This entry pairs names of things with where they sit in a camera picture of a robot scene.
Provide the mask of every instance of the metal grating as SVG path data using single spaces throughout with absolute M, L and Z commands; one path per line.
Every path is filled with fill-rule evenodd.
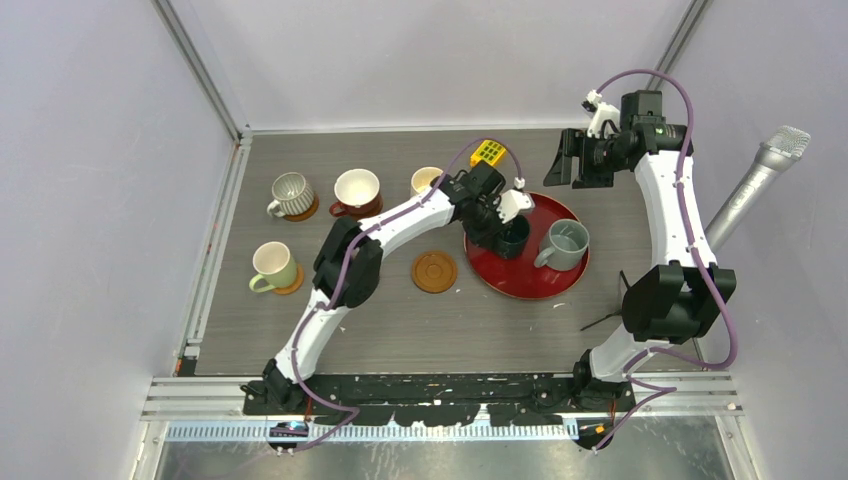
M 267 442 L 280 441 L 269 436 L 270 429 L 278 422 L 259 421 L 173 421 L 168 426 L 168 442 Z M 309 436 L 292 438 L 291 442 L 313 440 L 327 433 L 332 425 L 310 425 Z M 576 440 L 577 420 L 566 418 L 562 425 L 534 425 L 493 427 L 486 419 L 475 420 L 469 425 L 448 427 L 425 427 L 413 424 L 402 427 L 394 422 L 386 426 L 345 426 L 327 442 L 427 442 L 427 441 L 486 441 L 486 440 Z

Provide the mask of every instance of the microphone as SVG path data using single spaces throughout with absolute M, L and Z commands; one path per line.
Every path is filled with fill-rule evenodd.
M 809 143 L 808 133 L 782 126 L 768 141 L 760 144 L 748 173 L 742 177 L 705 230 L 707 244 L 713 253 L 724 245 L 754 203 L 777 177 L 801 159 Z

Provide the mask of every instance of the green mug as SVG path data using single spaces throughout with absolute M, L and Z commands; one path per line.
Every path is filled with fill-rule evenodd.
M 268 242 L 257 248 L 253 254 L 253 268 L 259 273 L 250 279 L 248 286 L 256 293 L 286 288 L 297 280 L 297 262 L 284 243 Z M 257 287 L 262 280 L 267 285 Z

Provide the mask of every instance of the brown saucer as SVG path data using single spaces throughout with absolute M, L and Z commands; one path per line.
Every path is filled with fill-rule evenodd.
M 442 293 L 456 282 L 458 271 L 450 255 L 433 250 L 412 262 L 412 281 L 427 293 Z
M 303 267 L 301 267 L 300 264 L 298 263 L 297 264 L 297 278 L 294 279 L 294 283 L 292 283 L 291 285 L 289 285 L 286 288 L 275 288 L 271 291 L 276 293 L 277 295 L 288 295 L 290 293 L 296 292 L 297 289 L 300 288 L 301 285 L 303 285 Z
M 383 211 L 383 196 L 381 195 L 380 198 L 377 200 L 377 205 L 374 205 L 374 208 L 372 208 L 370 211 L 365 212 L 365 213 L 348 214 L 348 215 L 350 215 L 351 218 L 353 218 L 354 220 L 362 220 L 363 218 L 376 217 L 382 211 Z
M 312 201 L 312 205 L 309 207 L 309 210 L 301 213 L 300 215 L 283 215 L 283 218 L 290 222 L 302 222 L 318 211 L 318 203 L 318 194 L 315 194 L 315 199 Z

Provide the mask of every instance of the floor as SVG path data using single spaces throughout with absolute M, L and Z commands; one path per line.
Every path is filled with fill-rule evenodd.
M 731 479 L 713 417 L 634 418 L 597 456 L 562 441 L 328 443 L 277 457 L 265 443 L 167 442 L 157 479 Z
M 559 131 L 503 130 L 255 137 L 196 373 L 255 375 L 286 343 L 309 296 L 312 261 L 335 220 L 327 208 L 335 201 L 336 177 L 351 168 L 373 171 L 388 209 L 409 197 L 415 170 L 444 167 L 466 143 L 482 136 L 493 136 L 516 152 L 528 190 L 563 202 L 586 225 L 591 261 L 583 278 L 552 299 L 508 298 L 468 268 L 460 225 L 431 231 L 383 261 L 379 288 L 344 319 L 319 360 L 318 373 L 570 371 L 587 348 L 603 342 L 618 326 L 619 320 L 612 318 L 579 331 L 618 307 L 618 271 L 635 281 L 649 267 L 645 203 L 627 172 L 617 174 L 611 189 L 543 187 Z M 515 171 L 508 160 L 499 169 L 508 178 Z M 289 171 L 304 174 L 320 197 L 318 213 L 302 223 L 265 213 L 271 183 Z M 303 287 L 294 294 L 257 294 L 247 287 L 255 274 L 253 252 L 268 241 L 286 243 L 306 271 Z M 438 295 L 420 291 L 410 277 L 413 259 L 434 249 L 450 253 L 459 266 L 454 287 Z M 694 354 L 691 343 L 682 350 Z M 645 369 L 690 368 L 660 355 Z

